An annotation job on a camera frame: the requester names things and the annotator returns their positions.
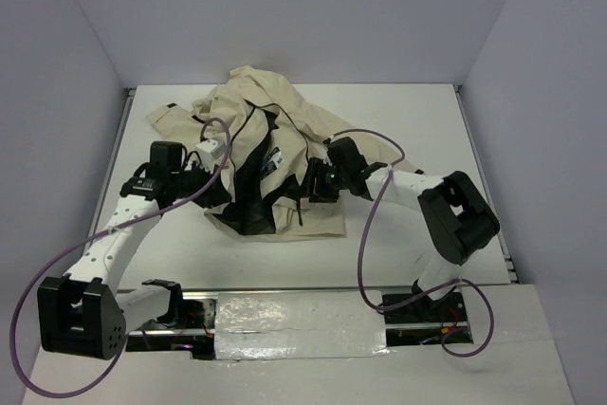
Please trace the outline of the beige jacket black lining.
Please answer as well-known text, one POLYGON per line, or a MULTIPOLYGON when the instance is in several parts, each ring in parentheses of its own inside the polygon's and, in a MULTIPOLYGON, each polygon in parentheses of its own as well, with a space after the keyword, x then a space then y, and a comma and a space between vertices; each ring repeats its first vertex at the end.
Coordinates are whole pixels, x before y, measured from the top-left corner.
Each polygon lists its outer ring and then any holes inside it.
POLYGON ((192 109, 161 105, 146 119, 189 151, 204 139, 231 140, 220 179, 203 194, 219 199, 205 212, 219 230, 277 242, 344 236, 341 205, 310 202, 304 179, 309 159, 325 158, 324 141, 350 125, 283 75, 241 66, 192 109))

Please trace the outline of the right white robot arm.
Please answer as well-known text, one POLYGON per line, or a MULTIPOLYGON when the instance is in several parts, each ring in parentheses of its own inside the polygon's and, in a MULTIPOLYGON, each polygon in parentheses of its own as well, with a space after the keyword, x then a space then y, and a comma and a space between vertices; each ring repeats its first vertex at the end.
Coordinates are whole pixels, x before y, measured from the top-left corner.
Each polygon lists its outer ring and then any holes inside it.
POLYGON ((325 158, 308 160, 304 194, 312 203, 335 203, 343 191, 372 203, 359 241, 357 284, 364 303, 380 314, 412 306, 421 320, 441 314, 468 260, 495 238, 497 216, 469 176, 447 176, 397 169, 403 156, 391 163, 371 162, 350 137, 329 138, 325 158), (363 283, 363 262, 371 228, 382 202, 419 212, 432 241, 432 259, 412 285, 412 296, 397 304, 375 304, 363 283))

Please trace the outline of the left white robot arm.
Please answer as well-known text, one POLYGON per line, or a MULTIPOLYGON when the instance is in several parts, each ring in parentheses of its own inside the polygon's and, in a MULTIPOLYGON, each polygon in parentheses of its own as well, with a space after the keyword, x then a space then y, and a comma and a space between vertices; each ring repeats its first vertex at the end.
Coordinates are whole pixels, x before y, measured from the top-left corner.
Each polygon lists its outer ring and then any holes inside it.
POLYGON ((192 152, 155 141, 149 158, 121 186, 105 228, 62 277, 46 277, 37 290, 42 346, 47 352, 111 359, 128 334, 149 321, 175 327, 185 318, 181 285, 148 279, 120 294, 121 278, 140 244, 163 214, 205 199, 220 184, 230 146, 205 139, 192 152))

